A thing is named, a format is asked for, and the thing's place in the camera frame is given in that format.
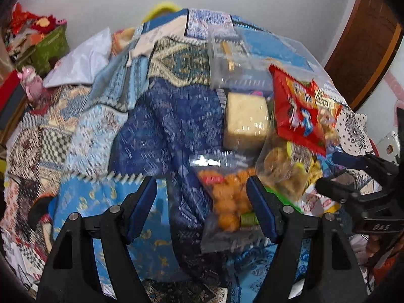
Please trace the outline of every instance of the bed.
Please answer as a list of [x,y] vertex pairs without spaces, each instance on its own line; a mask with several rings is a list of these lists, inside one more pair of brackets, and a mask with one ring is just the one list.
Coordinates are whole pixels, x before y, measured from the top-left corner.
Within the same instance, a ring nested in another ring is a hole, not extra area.
[[[145,175],[153,175],[157,198],[142,235],[129,247],[149,296],[155,302],[251,302],[255,297],[276,245],[261,240],[230,252],[200,249],[212,202],[189,156],[221,149],[224,118],[220,94],[209,87],[209,25],[267,32],[223,12],[183,9],[161,16],[136,28],[131,43],[92,86],[61,86],[44,115],[23,116],[9,141],[1,228],[7,261],[34,295],[67,216],[100,214],[136,191]],[[344,104],[331,79],[321,87]],[[341,115],[337,128],[344,139],[333,149],[371,152],[366,116],[348,106]],[[330,155],[322,169],[324,176],[340,170]],[[363,193],[377,188],[365,174],[354,175]],[[313,187],[305,195],[305,213],[320,216],[329,209]],[[29,212],[41,201],[51,201],[49,213],[32,227]],[[113,296],[97,240],[94,252],[103,291]],[[297,282],[304,278],[309,254],[305,240]]]

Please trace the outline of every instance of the green box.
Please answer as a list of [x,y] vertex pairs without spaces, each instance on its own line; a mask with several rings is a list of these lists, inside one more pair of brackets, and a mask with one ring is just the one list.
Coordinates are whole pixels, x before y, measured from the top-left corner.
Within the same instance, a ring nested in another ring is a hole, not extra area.
[[24,66],[32,65],[39,76],[44,78],[52,69],[49,60],[60,59],[70,52],[66,40],[66,25],[50,32],[37,45],[33,45],[19,58],[15,67],[20,72]]

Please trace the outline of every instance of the metal screw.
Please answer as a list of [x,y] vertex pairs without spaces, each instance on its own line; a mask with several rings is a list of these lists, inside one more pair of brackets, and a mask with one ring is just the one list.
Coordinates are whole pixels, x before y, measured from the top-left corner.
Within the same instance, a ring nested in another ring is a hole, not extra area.
[[292,214],[294,211],[294,208],[290,205],[285,205],[282,210],[287,213],[287,214]]
[[111,207],[110,207],[110,212],[111,213],[118,213],[119,211],[121,210],[121,207],[119,206],[119,205],[112,205]]
[[75,221],[78,219],[79,214],[77,212],[73,212],[72,214],[69,215],[69,219],[72,221]]
[[332,214],[332,213],[326,213],[326,214],[324,214],[324,217],[325,217],[326,220],[328,220],[328,221],[333,221],[333,220],[335,219],[335,216],[334,216],[334,214]]

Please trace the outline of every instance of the pink toy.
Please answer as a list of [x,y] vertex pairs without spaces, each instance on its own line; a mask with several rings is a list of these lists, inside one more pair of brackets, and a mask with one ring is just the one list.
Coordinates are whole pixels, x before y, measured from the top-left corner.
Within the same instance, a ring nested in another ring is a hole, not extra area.
[[22,87],[25,89],[29,101],[37,101],[42,94],[42,79],[35,73],[32,66],[24,66],[23,71],[17,74],[21,81]]

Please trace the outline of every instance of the cheese block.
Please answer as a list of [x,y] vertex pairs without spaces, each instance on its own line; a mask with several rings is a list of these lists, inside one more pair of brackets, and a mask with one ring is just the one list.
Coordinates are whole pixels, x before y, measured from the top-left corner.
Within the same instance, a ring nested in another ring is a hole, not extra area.
[[264,97],[229,93],[223,140],[225,149],[260,151],[268,128],[269,115]]

